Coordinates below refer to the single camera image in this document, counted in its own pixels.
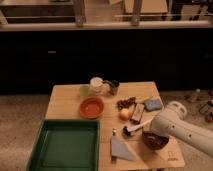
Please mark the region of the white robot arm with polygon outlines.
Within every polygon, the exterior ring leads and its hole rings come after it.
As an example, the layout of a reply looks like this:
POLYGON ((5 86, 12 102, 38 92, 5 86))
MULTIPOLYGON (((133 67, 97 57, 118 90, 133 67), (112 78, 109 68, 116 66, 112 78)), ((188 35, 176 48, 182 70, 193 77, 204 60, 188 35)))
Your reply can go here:
POLYGON ((152 119, 150 131, 163 137, 172 135, 213 157, 213 131, 186 122, 186 115, 183 104, 171 101, 152 119))

